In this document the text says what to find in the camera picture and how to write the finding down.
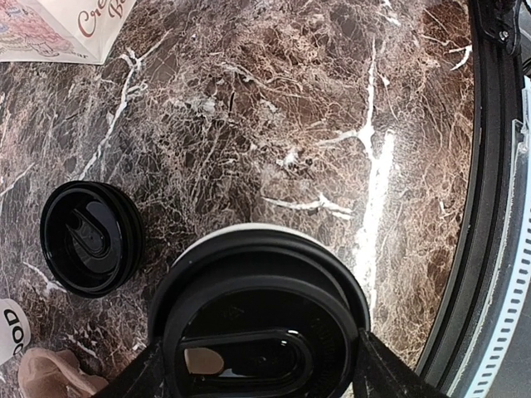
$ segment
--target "marble countertop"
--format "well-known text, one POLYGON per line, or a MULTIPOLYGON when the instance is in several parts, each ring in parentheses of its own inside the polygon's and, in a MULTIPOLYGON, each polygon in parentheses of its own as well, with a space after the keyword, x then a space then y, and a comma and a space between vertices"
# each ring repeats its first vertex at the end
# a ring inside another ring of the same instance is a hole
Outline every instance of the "marble countertop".
POLYGON ((112 379, 179 253, 255 221, 332 250, 414 366, 465 203, 468 18, 464 0, 140 0, 104 66, 0 64, 0 297, 32 345, 112 379), (144 266, 103 299, 67 294, 40 249, 47 197, 76 179, 120 187, 147 226, 144 266))

